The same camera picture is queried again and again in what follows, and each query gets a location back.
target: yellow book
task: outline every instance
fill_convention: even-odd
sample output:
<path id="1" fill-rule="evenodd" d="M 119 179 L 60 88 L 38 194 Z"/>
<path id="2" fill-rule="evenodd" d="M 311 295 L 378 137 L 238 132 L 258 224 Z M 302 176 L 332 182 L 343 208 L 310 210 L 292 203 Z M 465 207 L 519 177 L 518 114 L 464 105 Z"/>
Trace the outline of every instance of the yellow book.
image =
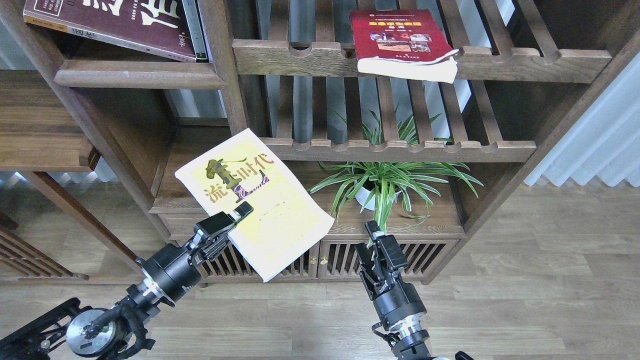
<path id="1" fill-rule="evenodd" d="M 209 215 L 253 207 L 229 238 L 264 282 L 324 237 L 333 218 L 247 129 L 175 172 Z"/>

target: wooden floor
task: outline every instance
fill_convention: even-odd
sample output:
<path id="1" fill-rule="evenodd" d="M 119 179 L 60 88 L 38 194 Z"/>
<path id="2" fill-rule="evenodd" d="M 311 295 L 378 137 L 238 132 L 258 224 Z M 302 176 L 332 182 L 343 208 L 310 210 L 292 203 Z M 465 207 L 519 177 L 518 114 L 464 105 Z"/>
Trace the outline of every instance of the wooden floor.
<path id="1" fill-rule="evenodd" d="M 119 184 L 67 188 L 136 252 L 162 246 Z M 36 191 L 17 185 L 0 199 L 17 232 L 71 271 L 127 275 Z M 109 307 L 125 287 L 5 282 L 0 337 L 69 297 Z M 430 285 L 417 288 L 439 356 L 640 359 L 640 189 L 523 185 Z M 136 359 L 392 359 L 371 333 L 374 322 L 358 283 L 217 284 L 192 290 L 175 309 L 163 306 L 150 322 L 156 346 Z M 79 359 L 64 347 L 52 358 Z"/>

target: book spine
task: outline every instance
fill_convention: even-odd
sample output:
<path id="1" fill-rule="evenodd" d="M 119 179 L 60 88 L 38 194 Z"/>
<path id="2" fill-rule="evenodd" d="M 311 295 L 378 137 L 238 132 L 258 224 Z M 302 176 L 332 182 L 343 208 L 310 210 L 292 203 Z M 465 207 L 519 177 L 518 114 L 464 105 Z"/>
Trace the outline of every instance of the book spine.
<path id="1" fill-rule="evenodd" d="M 198 13 L 198 4 L 196 0 L 182 0 L 182 7 L 184 8 L 184 17 L 187 19 L 189 36 L 191 36 L 196 60 L 207 61 L 207 48 L 204 44 L 200 14 Z"/>
<path id="2" fill-rule="evenodd" d="M 139 44 L 137 42 L 133 42 L 130 40 L 124 40 L 121 38 L 112 37 L 107 34 L 97 33 L 95 32 L 95 30 L 86 28 L 83 26 L 77 26 L 77 25 L 72 26 L 70 24 L 64 24 L 62 23 L 62 21 L 55 21 L 55 19 L 46 17 L 45 15 L 40 15 L 38 13 L 24 12 L 23 17 L 24 17 L 24 22 L 35 24 L 38 26 L 43 26 L 45 28 L 64 31 L 66 33 L 70 33 L 73 35 L 78 35 L 81 37 L 90 38 L 90 39 L 101 41 L 101 42 L 106 42 L 108 44 L 126 47 L 128 49 L 144 51 L 145 53 L 162 56 L 163 58 L 169 58 L 169 59 L 174 59 L 174 60 L 183 61 L 183 62 L 191 62 L 191 63 L 196 61 L 195 58 L 192 58 L 189 56 L 176 54 L 172 51 L 159 49 L 157 47 L 148 46 L 145 44 Z"/>

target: spider plant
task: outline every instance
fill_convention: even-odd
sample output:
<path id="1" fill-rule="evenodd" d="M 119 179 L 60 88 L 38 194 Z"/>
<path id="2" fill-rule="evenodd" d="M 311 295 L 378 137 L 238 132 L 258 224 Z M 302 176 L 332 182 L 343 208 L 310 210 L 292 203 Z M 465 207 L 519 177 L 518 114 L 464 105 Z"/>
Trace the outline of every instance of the spider plant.
<path id="1" fill-rule="evenodd" d="M 380 118 L 375 112 L 371 110 L 370 112 L 376 119 L 378 126 L 374 129 L 363 126 L 364 135 L 372 144 L 381 144 L 383 138 L 379 130 L 381 128 Z M 429 121 L 433 122 L 438 115 L 430 118 Z M 410 115 L 407 119 L 398 123 L 398 135 L 400 140 L 406 140 L 409 145 L 418 144 L 413 115 Z M 452 141 L 448 138 L 435 138 L 435 140 L 445 142 Z M 354 199 L 358 191 L 366 186 L 366 184 L 369 184 L 372 189 L 364 204 L 366 205 L 375 197 L 376 206 L 373 217 L 380 226 L 380 229 L 385 232 L 387 230 L 387 219 L 389 218 L 391 207 L 395 202 L 395 194 L 397 192 L 401 192 L 403 195 L 402 207 L 407 213 L 412 211 L 409 190 L 417 194 L 425 202 L 427 206 L 426 214 L 407 215 L 408 218 L 421 219 L 422 221 L 416 224 L 419 225 L 429 216 L 429 207 L 433 205 L 433 201 L 429 196 L 433 196 L 433 194 L 440 196 L 440 192 L 429 185 L 429 183 L 448 183 L 447 176 L 459 179 L 469 186 L 476 197 L 478 194 L 474 188 L 474 184 L 482 186 L 482 183 L 476 178 L 463 172 L 465 170 L 469 171 L 469 167 L 464 163 L 349 161 L 338 165 L 325 165 L 320 162 L 320 166 L 325 170 L 336 173 L 317 183 L 309 189 L 309 192 L 315 193 L 326 186 L 340 184 L 331 208 L 331 215 L 335 215 L 336 221 L 339 219 L 340 211 L 344 203 L 347 200 Z M 362 206 L 360 212 L 364 210 L 365 205 Z"/>

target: cabinet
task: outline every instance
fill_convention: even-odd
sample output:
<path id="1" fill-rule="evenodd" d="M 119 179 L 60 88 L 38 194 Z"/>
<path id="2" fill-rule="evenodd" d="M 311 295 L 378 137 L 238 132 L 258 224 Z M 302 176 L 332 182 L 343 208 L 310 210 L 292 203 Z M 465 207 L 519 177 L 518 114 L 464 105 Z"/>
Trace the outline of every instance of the cabinet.
<path id="1" fill-rule="evenodd" d="M 259 6 L 268 2 L 257 1 Z M 429 282 L 476 233 L 524 177 L 543 159 L 602 90 L 640 49 L 637 1 L 514 0 L 516 15 L 505 26 L 494 0 L 476 0 L 490 47 L 470 43 L 455 0 L 438 0 L 445 32 L 458 55 L 460 79 L 472 97 L 460 109 L 455 88 L 442 84 L 452 145 L 433 141 L 422 83 L 407 81 L 420 144 L 398 140 L 388 78 L 376 78 L 385 142 L 362 138 L 353 45 L 335 41 L 333 2 L 316 0 L 316 41 L 290 42 L 289 2 L 274 0 L 267 34 L 258 36 L 255 2 L 200 1 L 213 63 L 174 63 L 104 44 L 64 45 L 58 35 L 25 25 L 23 1 L 0 3 L 2 20 L 67 107 L 83 132 L 118 175 L 158 231 L 184 241 L 204 216 L 173 177 L 175 169 L 232 133 L 250 127 L 305 186 L 322 177 L 315 160 L 464 161 L 485 187 L 480 199 L 455 184 L 442 188 L 431 217 L 413 227 L 401 214 L 388 225 L 412 267 L 406 276 Z M 415 1 L 398 1 L 411 8 Z M 374 1 L 358 1 L 374 8 Z M 264 75 L 279 77 L 280 98 L 269 129 Z M 313 125 L 309 141 L 292 138 L 293 76 L 312 77 Z M 327 77 L 344 79 L 348 139 L 326 133 Z M 187 126 L 161 89 L 220 89 L 227 119 Z M 331 190 L 314 195 L 325 209 Z M 344 213 L 349 213 L 346 206 Z M 281 280 L 356 279 L 355 242 L 365 240 L 365 215 L 344 216 L 329 235 L 285 269 Z M 234 249 L 212 265 L 208 281 L 258 281 Z"/>

